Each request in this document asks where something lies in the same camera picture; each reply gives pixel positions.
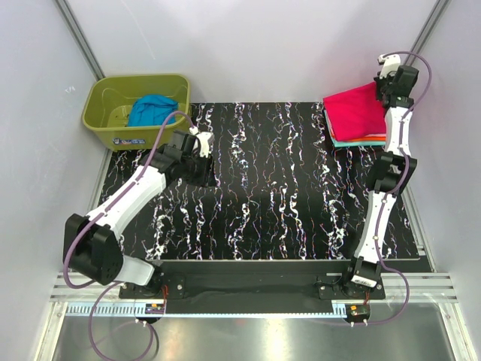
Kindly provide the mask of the magenta t shirt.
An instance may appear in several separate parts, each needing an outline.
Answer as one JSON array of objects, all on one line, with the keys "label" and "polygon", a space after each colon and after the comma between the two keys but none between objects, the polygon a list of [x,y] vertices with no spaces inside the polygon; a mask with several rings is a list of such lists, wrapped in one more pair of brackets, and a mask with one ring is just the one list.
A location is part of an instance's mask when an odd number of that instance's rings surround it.
[{"label": "magenta t shirt", "polygon": [[372,81],[323,99],[337,139],[347,141],[368,135],[386,135],[384,109],[376,99]]}]

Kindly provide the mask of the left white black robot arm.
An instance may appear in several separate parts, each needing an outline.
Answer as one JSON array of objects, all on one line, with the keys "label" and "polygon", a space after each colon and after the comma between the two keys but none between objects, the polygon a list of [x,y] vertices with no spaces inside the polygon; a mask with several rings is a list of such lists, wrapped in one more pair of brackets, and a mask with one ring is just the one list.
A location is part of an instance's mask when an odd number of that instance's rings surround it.
[{"label": "left white black robot arm", "polygon": [[215,186],[213,143],[213,133],[196,127],[188,132],[174,132],[167,144],[144,157],[133,175],[107,201],[84,216],[72,214],[66,220],[64,233],[66,284],[76,288],[68,277],[69,270],[74,270],[87,277],[88,284],[133,284],[143,296],[157,296],[162,290],[160,268],[123,254],[119,239],[136,215],[173,182]]}]

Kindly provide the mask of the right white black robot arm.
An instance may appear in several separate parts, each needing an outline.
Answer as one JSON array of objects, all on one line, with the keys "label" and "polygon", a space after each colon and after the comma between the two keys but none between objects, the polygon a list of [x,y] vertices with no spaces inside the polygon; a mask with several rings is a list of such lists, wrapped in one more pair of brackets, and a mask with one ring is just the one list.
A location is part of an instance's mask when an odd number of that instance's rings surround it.
[{"label": "right white black robot arm", "polygon": [[361,299],[380,285],[382,247],[389,216],[417,166],[409,148],[409,126],[414,100],[410,93],[419,71],[408,65],[382,69],[374,78],[377,100],[386,123],[386,144],[368,174],[368,213],[363,233],[341,279],[343,293]]}]

